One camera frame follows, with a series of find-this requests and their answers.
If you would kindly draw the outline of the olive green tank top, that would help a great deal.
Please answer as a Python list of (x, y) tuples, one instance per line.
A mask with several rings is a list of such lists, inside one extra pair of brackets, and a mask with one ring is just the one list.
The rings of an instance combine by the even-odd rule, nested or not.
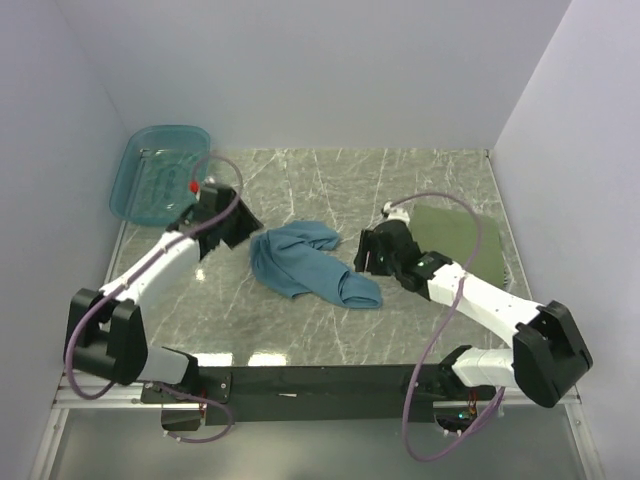
[[(503, 258), (499, 226), (490, 217), (479, 215), (482, 242), (469, 272), (502, 288)], [(472, 254), (477, 240), (476, 224), (465, 211), (448, 210), (417, 204), (409, 229), (414, 241), (424, 251), (436, 251), (463, 265)]]

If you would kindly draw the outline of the blue white striped tank top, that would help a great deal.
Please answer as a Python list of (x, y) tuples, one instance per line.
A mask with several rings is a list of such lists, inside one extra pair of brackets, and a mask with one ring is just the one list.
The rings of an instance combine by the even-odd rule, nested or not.
[(503, 289), (508, 289), (509, 285), (511, 284), (511, 273), (510, 273), (510, 269), (508, 268), (507, 265), (504, 266), (504, 270), (503, 270), (503, 283), (502, 283), (502, 288)]

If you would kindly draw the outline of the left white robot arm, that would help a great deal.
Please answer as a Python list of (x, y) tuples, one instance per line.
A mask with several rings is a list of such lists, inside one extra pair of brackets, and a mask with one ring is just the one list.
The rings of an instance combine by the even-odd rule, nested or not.
[(82, 288), (73, 296), (64, 348), (70, 385), (77, 384), (73, 373), (79, 370), (109, 386), (154, 383), (176, 401), (193, 399), (202, 390), (197, 359), (150, 345), (144, 315), (220, 244), (234, 248), (261, 227), (233, 187), (199, 185), (194, 202), (129, 270), (97, 290)]

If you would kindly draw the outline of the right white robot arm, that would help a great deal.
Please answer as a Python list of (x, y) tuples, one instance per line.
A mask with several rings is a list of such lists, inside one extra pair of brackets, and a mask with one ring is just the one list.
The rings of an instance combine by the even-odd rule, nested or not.
[(503, 349), (461, 346), (442, 360), (436, 382), (449, 398), (460, 399), (474, 387), (517, 388), (535, 404), (551, 408), (593, 366), (564, 304), (519, 298), (441, 253), (421, 251), (400, 220), (361, 232), (354, 267), (391, 276), (405, 290), (453, 308), (505, 342)]

